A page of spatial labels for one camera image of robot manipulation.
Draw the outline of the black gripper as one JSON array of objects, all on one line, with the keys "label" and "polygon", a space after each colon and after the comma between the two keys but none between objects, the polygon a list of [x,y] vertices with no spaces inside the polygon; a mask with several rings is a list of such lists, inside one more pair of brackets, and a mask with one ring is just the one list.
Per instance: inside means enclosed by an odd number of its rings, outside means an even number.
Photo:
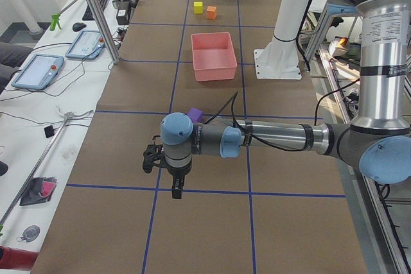
[{"label": "black gripper", "polygon": [[162,144],[156,144],[156,140],[159,136],[153,136],[152,141],[147,145],[146,150],[143,152],[143,171],[145,173],[151,173],[153,167],[166,168],[174,178],[172,184],[172,198],[181,198],[184,177],[187,175],[187,167],[172,167],[166,161],[164,154],[164,147]]}]

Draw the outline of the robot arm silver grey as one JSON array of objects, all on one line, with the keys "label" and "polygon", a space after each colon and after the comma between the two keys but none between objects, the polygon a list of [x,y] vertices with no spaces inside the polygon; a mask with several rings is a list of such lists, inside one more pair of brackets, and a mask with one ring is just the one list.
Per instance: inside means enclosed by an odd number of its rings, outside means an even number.
[{"label": "robot arm silver grey", "polygon": [[403,119],[410,0],[329,0],[332,13],[353,8],[363,18],[359,109],[349,124],[228,121],[193,123],[182,113],[161,122],[161,143],[144,151],[143,170],[167,169],[172,196],[181,198],[193,155],[237,157],[243,146],[316,151],[340,159],[381,184],[410,176],[410,125]]}]

